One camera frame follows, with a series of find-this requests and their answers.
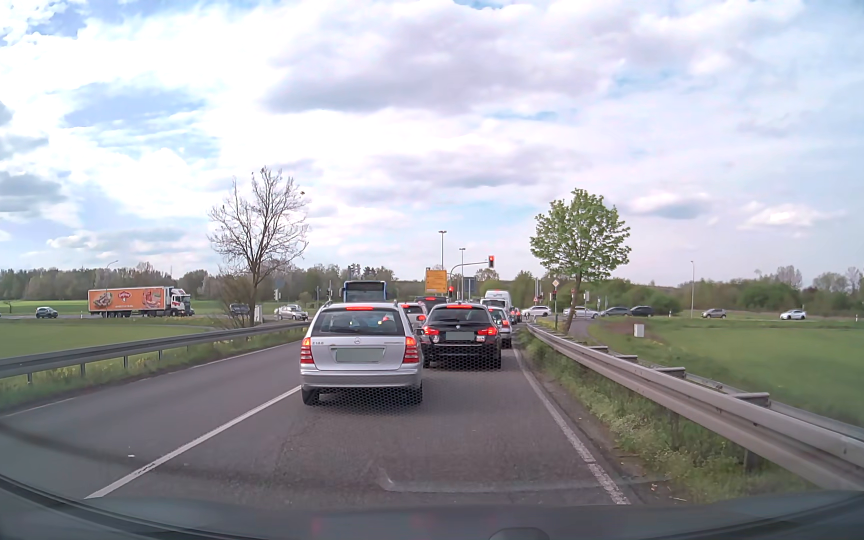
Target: tire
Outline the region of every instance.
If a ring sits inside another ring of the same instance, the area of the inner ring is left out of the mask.
[[[302,388],[302,402],[309,407],[317,406],[319,404],[319,390]]]

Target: red brake light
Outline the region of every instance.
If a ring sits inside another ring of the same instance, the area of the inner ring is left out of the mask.
[[[300,364],[314,364],[315,360],[312,359],[312,338],[306,337],[302,338],[302,348],[298,351],[298,363]]]
[[[405,337],[405,355],[402,356],[402,363],[419,363],[419,346],[416,344],[416,338],[412,336]]]

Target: car bumper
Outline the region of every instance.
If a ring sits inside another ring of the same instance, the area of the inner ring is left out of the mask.
[[[397,388],[418,387],[423,381],[421,364],[394,371],[323,371],[302,368],[303,388]]]

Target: semi-trailer truck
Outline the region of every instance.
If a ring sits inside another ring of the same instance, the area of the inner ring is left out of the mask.
[[[102,317],[186,317],[195,313],[192,297],[171,286],[117,287],[88,291],[88,312]]]

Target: license plate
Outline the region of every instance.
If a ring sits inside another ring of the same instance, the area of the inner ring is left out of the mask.
[[[445,341],[474,341],[474,331],[447,331]]]
[[[335,362],[343,364],[368,364],[382,360],[382,349],[375,347],[350,347],[335,350]]]

